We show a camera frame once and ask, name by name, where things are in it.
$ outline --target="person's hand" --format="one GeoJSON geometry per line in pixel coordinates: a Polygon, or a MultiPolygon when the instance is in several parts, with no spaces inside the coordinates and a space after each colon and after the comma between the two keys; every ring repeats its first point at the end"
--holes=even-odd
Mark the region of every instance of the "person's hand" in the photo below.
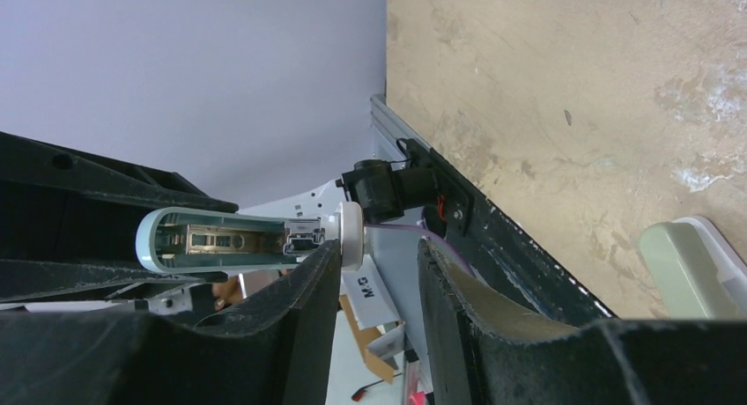
{"type": "Polygon", "coordinates": [[[241,302],[241,286],[237,276],[223,283],[212,285],[212,296],[215,298],[215,311],[220,311],[231,304],[241,302]]]}

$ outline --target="wooden surface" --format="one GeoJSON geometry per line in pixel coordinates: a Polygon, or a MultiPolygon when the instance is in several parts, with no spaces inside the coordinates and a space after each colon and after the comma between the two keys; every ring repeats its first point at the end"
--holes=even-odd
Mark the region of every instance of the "wooden surface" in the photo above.
{"type": "Polygon", "coordinates": [[[747,0],[388,0],[388,105],[623,317],[642,229],[742,256],[747,0]]]}

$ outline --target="pink object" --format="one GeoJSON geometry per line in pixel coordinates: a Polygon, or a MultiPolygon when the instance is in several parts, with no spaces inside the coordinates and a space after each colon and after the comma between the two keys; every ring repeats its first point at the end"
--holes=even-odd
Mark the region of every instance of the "pink object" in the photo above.
{"type": "Polygon", "coordinates": [[[425,392],[417,392],[410,395],[409,405],[425,405],[425,392]]]}

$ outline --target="worn table surface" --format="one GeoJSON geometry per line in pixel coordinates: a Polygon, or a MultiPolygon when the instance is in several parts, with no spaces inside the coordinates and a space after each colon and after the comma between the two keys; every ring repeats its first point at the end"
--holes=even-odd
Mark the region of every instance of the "worn table surface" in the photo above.
{"type": "Polygon", "coordinates": [[[623,317],[642,229],[742,255],[747,0],[388,0],[388,105],[623,317]]]}

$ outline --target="gray wall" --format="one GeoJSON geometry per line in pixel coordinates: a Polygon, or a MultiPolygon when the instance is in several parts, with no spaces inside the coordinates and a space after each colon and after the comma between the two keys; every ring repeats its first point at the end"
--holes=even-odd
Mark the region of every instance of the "gray wall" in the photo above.
{"type": "Polygon", "coordinates": [[[242,206],[367,157],[385,0],[0,0],[0,130],[242,206]]]}

